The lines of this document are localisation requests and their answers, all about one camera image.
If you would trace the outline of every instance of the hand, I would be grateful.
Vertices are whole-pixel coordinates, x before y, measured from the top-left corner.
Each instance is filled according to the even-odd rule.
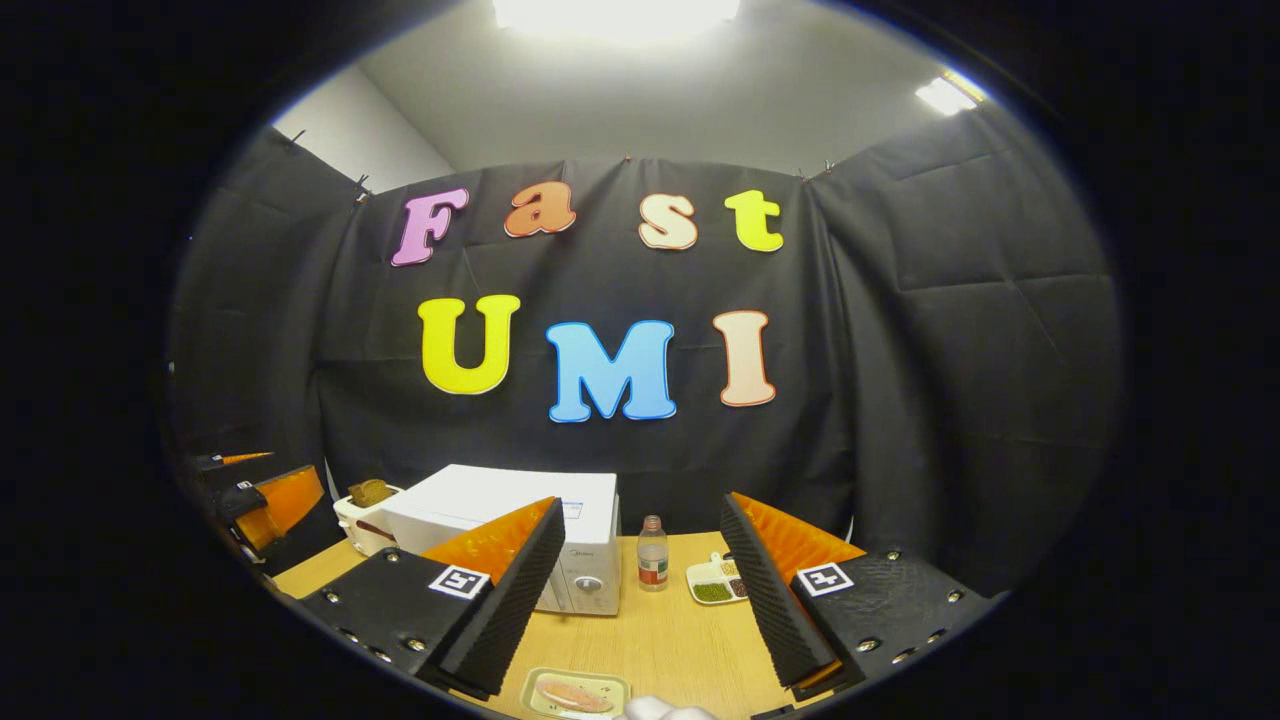
[[[646,694],[632,698],[613,720],[717,720],[701,707],[672,707],[662,700]]]

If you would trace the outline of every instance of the ceiling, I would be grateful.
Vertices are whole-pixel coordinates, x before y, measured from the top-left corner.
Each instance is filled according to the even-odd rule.
[[[463,0],[360,67],[460,172],[630,152],[806,176],[938,119],[915,90],[943,70],[803,0],[742,0],[691,40],[631,45],[499,29],[490,0]]]

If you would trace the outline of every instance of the microwave knob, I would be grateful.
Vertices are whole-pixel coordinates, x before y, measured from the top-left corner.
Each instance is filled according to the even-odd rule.
[[[573,584],[577,585],[577,589],[585,592],[586,594],[591,594],[604,587],[604,583],[600,580],[586,577],[573,580]]]

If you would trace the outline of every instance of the food tray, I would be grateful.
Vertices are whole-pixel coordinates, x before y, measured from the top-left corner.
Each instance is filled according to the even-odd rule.
[[[733,587],[737,585],[745,591],[742,585],[742,578],[737,574],[737,565],[732,560],[724,560],[721,553],[713,552],[710,562],[700,562],[698,565],[690,565],[685,570],[685,580],[689,583],[689,594],[694,596],[694,601],[700,605],[724,605],[728,602],[739,602],[746,600],[746,594],[739,596]],[[719,585],[728,593],[724,600],[703,600],[698,597],[694,592],[696,585]]]
[[[612,705],[609,710],[600,712],[582,712],[561,707],[556,702],[538,692],[539,680],[559,680],[570,685],[595,693],[608,700]],[[575,673],[571,670],[556,670],[554,667],[534,667],[525,679],[525,688],[520,691],[520,703],[539,715],[548,717],[572,717],[576,720],[600,720],[603,717],[617,717],[622,715],[622,708],[631,700],[631,685],[616,675],[596,675],[594,673]]]

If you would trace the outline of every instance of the bottle label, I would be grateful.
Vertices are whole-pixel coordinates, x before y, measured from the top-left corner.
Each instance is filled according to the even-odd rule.
[[[660,585],[667,582],[667,559],[644,560],[640,562],[640,582],[646,585]]]

